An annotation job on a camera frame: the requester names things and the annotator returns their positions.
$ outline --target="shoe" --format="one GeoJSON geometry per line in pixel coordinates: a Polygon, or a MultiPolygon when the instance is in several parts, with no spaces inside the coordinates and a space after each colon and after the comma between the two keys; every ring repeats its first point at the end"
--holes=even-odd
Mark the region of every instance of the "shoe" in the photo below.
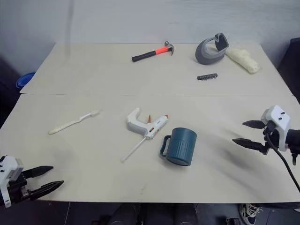
{"type": "Polygon", "coordinates": [[[256,207],[253,204],[240,204],[240,217],[247,225],[254,225],[256,220],[256,214],[260,213],[262,208],[256,207]]]}

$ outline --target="teal mug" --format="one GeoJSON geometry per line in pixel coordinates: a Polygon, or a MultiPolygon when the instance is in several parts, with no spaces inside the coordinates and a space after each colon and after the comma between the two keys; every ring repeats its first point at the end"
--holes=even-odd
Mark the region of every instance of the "teal mug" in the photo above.
{"type": "Polygon", "coordinates": [[[182,127],[175,128],[172,135],[165,136],[159,153],[162,157],[177,165],[191,165],[196,139],[197,134],[194,131],[182,127]],[[169,146],[166,154],[164,154],[168,139],[170,139],[169,146]]]}

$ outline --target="white toothbrush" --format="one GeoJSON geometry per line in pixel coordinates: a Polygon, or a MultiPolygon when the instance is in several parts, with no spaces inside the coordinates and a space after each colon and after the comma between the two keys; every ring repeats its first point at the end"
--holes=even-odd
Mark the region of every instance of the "white toothbrush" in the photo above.
{"type": "Polygon", "coordinates": [[[83,121],[85,118],[87,118],[87,117],[89,117],[89,116],[95,116],[95,115],[97,115],[98,113],[99,113],[99,110],[93,110],[93,111],[91,111],[90,113],[88,113],[88,114],[86,114],[86,115],[84,115],[84,116],[82,116],[82,117],[79,117],[79,118],[76,119],[76,120],[73,120],[73,121],[71,121],[71,122],[69,122],[69,123],[65,123],[65,124],[63,124],[63,125],[60,125],[59,127],[56,127],[56,128],[54,128],[54,129],[52,129],[52,130],[49,130],[48,134],[49,134],[49,135],[53,135],[53,134],[55,134],[55,133],[57,133],[57,132],[59,132],[59,131],[65,129],[65,128],[67,128],[67,127],[73,125],[73,124],[76,124],[76,123],[79,123],[79,122],[83,121]]]}

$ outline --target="white wall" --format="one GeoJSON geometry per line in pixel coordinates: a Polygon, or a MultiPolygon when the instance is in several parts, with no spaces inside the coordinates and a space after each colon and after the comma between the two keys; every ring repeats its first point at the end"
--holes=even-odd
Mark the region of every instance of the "white wall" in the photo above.
{"type": "Polygon", "coordinates": [[[55,42],[200,43],[218,32],[260,43],[277,65],[300,37],[300,0],[0,0],[0,55],[21,74],[55,42]]]}

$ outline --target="hammer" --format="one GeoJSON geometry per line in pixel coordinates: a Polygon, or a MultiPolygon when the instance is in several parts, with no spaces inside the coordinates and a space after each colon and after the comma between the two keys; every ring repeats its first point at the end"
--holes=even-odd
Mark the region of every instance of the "hammer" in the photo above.
{"type": "Polygon", "coordinates": [[[145,58],[149,58],[151,56],[158,55],[160,53],[165,53],[165,52],[172,52],[171,55],[173,55],[174,52],[174,46],[170,44],[168,41],[165,41],[165,46],[160,49],[154,50],[152,52],[147,52],[142,55],[134,56],[131,59],[133,62],[136,62],[138,60],[143,60],[145,58]]]}

